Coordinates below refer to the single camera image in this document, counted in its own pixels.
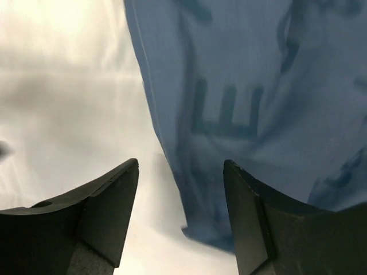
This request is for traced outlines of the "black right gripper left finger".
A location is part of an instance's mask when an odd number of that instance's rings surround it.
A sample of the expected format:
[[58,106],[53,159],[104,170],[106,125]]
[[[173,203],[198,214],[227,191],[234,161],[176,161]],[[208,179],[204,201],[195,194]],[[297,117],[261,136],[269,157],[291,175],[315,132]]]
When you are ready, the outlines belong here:
[[65,194],[1,211],[1,273],[112,274],[139,178],[130,159]]

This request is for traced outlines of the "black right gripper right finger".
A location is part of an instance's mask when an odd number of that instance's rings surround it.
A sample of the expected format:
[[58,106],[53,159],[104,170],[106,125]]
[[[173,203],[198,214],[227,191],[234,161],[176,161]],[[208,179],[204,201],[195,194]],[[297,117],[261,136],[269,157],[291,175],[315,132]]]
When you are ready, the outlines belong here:
[[366,204],[332,212],[290,198],[235,162],[224,186],[241,275],[363,275]]

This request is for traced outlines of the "blue cartoon print pillowcase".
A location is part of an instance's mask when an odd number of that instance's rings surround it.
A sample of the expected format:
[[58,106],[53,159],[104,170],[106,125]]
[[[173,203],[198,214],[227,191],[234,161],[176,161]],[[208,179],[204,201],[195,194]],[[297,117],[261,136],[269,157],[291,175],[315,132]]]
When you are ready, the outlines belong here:
[[125,1],[187,237],[233,253],[230,159],[310,205],[366,201],[365,1]]

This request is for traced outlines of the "white pillow with yellow edge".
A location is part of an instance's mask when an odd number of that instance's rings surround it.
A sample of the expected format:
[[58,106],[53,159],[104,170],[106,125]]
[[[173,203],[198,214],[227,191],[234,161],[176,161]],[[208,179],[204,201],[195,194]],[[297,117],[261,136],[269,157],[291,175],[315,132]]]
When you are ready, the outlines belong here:
[[116,274],[236,274],[186,238],[122,1],[1,2],[1,208],[29,207],[129,158],[139,183]]

